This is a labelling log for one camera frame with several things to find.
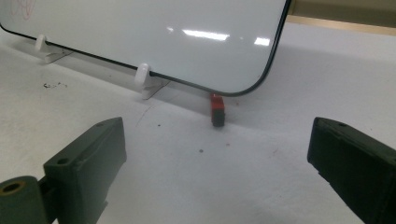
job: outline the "dark green clamp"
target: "dark green clamp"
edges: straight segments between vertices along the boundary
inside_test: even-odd
[[[308,161],[364,223],[396,223],[394,149],[345,123],[316,118]]]
[[[96,223],[125,162],[122,118],[97,123],[44,164],[40,181],[21,176],[0,184],[0,223]]]

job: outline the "white surface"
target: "white surface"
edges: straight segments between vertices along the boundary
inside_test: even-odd
[[[31,37],[234,93],[262,76],[286,0],[0,0],[0,23]]]
[[[264,84],[225,98],[222,129],[206,92],[170,83],[141,101],[122,87],[130,70],[78,54],[43,66],[30,42],[0,38],[2,180],[41,177],[94,123],[123,117],[128,161],[100,224],[358,224],[306,161],[313,119],[396,148],[394,36],[287,24]]]

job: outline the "red object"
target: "red object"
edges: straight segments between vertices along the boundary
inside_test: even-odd
[[[224,102],[220,95],[210,93],[210,101],[212,104],[212,123],[215,127],[224,126],[225,113]]]

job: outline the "white plastic clip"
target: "white plastic clip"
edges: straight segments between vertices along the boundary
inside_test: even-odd
[[[61,49],[55,46],[49,46],[46,43],[47,38],[44,35],[40,35],[35,42],[35,50],[43,53],[49,53],[45,58],[45,63],[53,63],[56,60],[61,59],[64,56],[67,56],[73,51],[67,49]]]
[[[149,75],[149,65],[141,63],[137,68],[136,76],[134,77],[134,83],[143,88],[142,98],[143,100],[149,99],[155,94],[160,88],[166,86],[169,80],[160,77],[151,77]]]

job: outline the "whiteboard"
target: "whiteboard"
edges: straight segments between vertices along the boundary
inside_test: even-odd
[[[223,95],[267,76],[290,0],[0,0],[17,35]]]

